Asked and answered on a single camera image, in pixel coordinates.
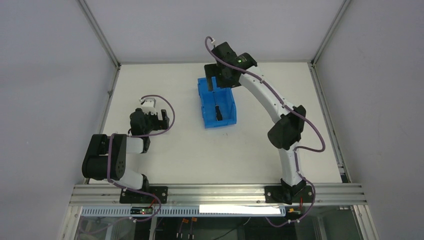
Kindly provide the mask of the right aluminium frame post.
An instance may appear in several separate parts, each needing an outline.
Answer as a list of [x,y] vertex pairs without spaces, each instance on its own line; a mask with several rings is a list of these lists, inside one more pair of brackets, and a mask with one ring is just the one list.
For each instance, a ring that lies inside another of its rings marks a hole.
[[318,61],[321,58],[321,55],[323,54],[324,50],[326,49],[327,45],[329,44],[331,37],[333,36],[334,32],[336,31],[336,28],[338,27],[340,21],[342,20],[345,12],[347,11],[349,5],[351,4],[351,0],[343,0],[341,6],[339,7],[335,17],[333,18],[323,40],[321,41],[315,55],[311,59],[310,63],[314,67],[318,63]]

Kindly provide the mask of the aluminium front rail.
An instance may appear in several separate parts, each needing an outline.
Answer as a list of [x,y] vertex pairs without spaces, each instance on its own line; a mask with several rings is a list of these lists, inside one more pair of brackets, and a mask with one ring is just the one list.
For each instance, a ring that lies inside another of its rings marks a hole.
[[[308,190],[293,206],[310,205],[308,197],[315,197],[315,206],[367,205],[359,183],[316,183],[315,191]],[[277,206],[274,195],[266,191],[267,184],[168,184],[160,193],[162,206],[239,205]],[[70,206],[120,206],[122,191],[109,184],[78,184],[73,188]]]

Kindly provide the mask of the small green circuit board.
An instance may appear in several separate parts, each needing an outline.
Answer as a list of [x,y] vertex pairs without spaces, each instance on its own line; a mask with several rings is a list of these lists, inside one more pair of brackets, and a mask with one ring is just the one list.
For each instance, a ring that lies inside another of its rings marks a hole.
[[131,215],[152,215],[154,209],[152,207],[132,207],[130,209]]

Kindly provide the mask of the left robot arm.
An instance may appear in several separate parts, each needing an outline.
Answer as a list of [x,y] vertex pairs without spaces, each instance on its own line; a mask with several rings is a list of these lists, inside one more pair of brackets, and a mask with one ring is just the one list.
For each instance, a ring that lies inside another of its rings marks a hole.
[[151,133],[170,127],[167,111],[162,109],[160,115],[137,108],[129,116],[130,136],[119,133],[92,135],[81,167],[83,176],[149,193],[147,176],[127,168],[127,155],[147,153]]

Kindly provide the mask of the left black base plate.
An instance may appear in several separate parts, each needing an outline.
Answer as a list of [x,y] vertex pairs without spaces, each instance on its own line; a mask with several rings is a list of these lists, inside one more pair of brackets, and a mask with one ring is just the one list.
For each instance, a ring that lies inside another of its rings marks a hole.
[[[168,190],[169,188],[164,185],[150,186],[148,193],[155,195],[162,204],[166,204]],[[120,204],[150,204],[153,200],[157,203],[157,200],[150,195],[140,194],[130,190],[122,190],[119,197]]]

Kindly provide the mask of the blue plastic bin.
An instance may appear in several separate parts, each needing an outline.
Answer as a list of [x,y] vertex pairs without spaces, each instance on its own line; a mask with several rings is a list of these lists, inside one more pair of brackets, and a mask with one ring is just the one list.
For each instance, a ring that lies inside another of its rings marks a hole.
[[198,78],[197,89],[201,103],[201,115],[206,129],[221,128],[237,123],[237,108],[231,88],[217,86],[213,76]]

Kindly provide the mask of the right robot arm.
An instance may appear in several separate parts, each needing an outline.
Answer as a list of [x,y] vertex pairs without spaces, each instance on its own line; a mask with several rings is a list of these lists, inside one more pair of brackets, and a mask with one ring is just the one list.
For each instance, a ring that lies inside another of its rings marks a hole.
[[295,196],[306,186],[299,175],[295,157],[295,147],[299,145],[305,125],[306,109],[302,105],[285,103],[250,54],[237,55],[227,42],[208,47],[207,51],[216,60],[217,85],[223,88],[245,87],[269,114],[274,125],[267,137],[278,149],[282,167],[281,186],[270,194],[277,203],[292,204]]

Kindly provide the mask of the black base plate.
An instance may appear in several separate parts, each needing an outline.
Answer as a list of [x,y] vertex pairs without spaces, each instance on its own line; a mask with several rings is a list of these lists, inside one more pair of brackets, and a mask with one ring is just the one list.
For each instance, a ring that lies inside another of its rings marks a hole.
[[[155,195],[162,204],[166,204],[168,190],[169,188],[164,185],[150,186],[148,193]],[[119,197],[120,204],[150,204],[153,200],[157,203],[157,200],[150,195],[140,194],[130,190],[122,190]]]
[[264,187],[264,197],[267,204],[299,205],[300,203],[312,203],[315,194],[310,185],[306,185],[302,189],[267,185]]

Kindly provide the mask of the left aluminium frame post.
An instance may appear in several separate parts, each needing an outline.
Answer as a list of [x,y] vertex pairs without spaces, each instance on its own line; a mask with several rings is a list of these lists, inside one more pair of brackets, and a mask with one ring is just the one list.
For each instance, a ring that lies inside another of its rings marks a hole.
[[94,16],[88,2],[86,0],[76,0],[78,3],[82,13],[84,14],[85,18],[88,21],[88,24],[90,25],[91,29],[93,30],[95,36],[97,37],[100,45],[106,52],[107,56],[109,57],[112,64],[115,66],[115,68],[119,69],[121,64],[118,58],[116,57],[111,45],[109,44],[104,32],[101,29],[101,26],[99,25],[96,17]]

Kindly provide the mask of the aluminium frame post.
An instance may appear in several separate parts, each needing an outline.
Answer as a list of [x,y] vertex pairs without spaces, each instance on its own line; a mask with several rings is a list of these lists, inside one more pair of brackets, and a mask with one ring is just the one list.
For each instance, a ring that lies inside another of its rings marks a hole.
[[334,32],[336,31],[336,28],[338,27],[340,21],[342,20],[345,12],[347,11],[349,5],[351,4],[351,0],[343,0],[341,6],[339,7],[335,17],[333,18],[323,40],[321,41],[315,55],[311,59],[310,63],[314,67],[318,63],[318,61],[321,58],[321,55],[323,54],[324,50],[326,49],[327,45],[329,44],[331,37],[333,36]]
[[118,58],[116,57],[111,45],[109,44],[104,32],[101,29],[101,26],[99,25],[96,17],[94,16],[88,2],[86,0],[76,0],[78,3],[82,13],[84,14],[85,18],[88,21],[88,24],[90,25],[91,29],[93,30],[95,36],[97,37],[100,45],[106,52],[107,56],[109,57],[112,64],[115,66],[115,68],[119,69],[121,64]]

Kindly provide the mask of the black orange screwdriver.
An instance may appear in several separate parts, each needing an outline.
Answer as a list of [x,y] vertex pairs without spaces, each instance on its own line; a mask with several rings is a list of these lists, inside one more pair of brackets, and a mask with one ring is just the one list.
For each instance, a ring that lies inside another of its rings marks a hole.
[[220,110],[220,106],[218,104],[218,99],[216,97],[216,92],[213,92],[213,98],[214,98],[214,102],[215,102],[215,116],[216,116],[216,120],[217,121],[222,121],[223,120],[223,116]]

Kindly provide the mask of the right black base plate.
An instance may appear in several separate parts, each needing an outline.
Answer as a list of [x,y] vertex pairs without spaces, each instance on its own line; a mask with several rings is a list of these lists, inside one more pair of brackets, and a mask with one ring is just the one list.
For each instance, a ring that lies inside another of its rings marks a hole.
[[267,204],[299,205],[300,203],[312,203],[315,194],[310,185],[306,185],[302,189],[267,185],[264,187],[264,197]]

